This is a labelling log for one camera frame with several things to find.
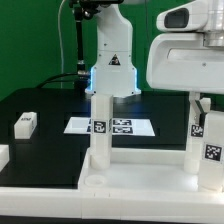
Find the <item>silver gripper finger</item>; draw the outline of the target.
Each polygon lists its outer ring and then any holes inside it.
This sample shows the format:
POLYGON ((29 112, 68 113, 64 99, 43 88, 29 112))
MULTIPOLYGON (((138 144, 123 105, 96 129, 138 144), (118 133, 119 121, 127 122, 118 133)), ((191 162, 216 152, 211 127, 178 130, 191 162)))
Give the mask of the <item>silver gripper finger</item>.
POLYGON ((203 125, 205 123, 206 112, 200 102, 200 94, 198 92, 190 92, 189 102, 195 112, 195 123, 197 125, 203 125))

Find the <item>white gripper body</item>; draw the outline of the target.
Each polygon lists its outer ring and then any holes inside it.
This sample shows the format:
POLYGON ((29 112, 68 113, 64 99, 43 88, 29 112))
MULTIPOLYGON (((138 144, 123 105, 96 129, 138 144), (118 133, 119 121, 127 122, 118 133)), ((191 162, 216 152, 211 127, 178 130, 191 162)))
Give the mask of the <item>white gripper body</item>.
POLYGON ((151 88, 224 94, 224 48, 203 45, 198 33, 165 33, 150 47, 146 79, 151 88))

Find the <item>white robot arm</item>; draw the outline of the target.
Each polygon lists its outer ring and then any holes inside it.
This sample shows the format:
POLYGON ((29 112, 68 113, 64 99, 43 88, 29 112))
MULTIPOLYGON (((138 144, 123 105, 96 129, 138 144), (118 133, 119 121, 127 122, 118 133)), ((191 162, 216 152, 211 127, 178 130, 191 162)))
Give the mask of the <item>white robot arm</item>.
MULTIPOLYGON (((88 94, 126 98, 140 92, 131 56, 132 25, 118 6, 142 2, 69 0, 76 19, 97 19, 97 61, 91 69, 88 94)), ((160 13, 156 26, 162 33, 150 46, 147 83, 156 89, 187 91, 195 122, 201 125, 207 112, 200 95, 224 94, 224 0, 191 0, 160 13)))

